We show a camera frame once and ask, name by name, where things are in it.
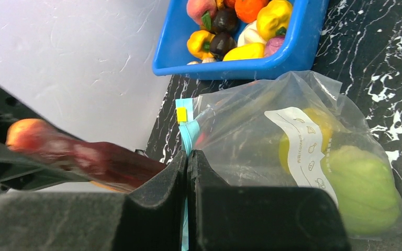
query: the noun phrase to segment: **plastic bag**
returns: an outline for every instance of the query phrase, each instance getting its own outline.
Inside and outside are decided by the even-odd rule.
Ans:
[[[289,72],[191,100],[184,147],[234,186],[324,189],[350,237],[402,233],[402,199],[383,148],[341,83]]]

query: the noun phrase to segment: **white wall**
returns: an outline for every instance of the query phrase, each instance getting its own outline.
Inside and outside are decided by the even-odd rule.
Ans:
[[[87,141],[144,149],[170,77],[151,70],[169,0],[0,0],[0,85]]]

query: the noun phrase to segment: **chayote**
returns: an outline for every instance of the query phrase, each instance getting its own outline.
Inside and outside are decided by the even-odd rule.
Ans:
[[[399,194],[389,163],[349,145],[332,151],[321,162],[350,235],[379,234],[397,221]]]

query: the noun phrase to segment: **pink fruit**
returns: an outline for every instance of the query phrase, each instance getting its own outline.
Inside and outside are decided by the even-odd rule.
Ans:
[[[187,1],[187,14],[198,25],[203,24],[202,16],[209,12],[210,17],[213,19],[216,14],[216,1],[215,0],[188,0]]]
[[[269,39],[264,50],[264,57],[272,56],[284,43],[284,36],[277,36]]]

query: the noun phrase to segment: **peach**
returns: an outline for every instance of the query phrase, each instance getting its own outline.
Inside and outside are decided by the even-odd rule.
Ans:
[[[206,12],[209,12],[210,17],[213,19],[216,15],[216,1],[215,0],[188,0],[187,1],[187,14],[198,25],[203,24],[202,17]]]

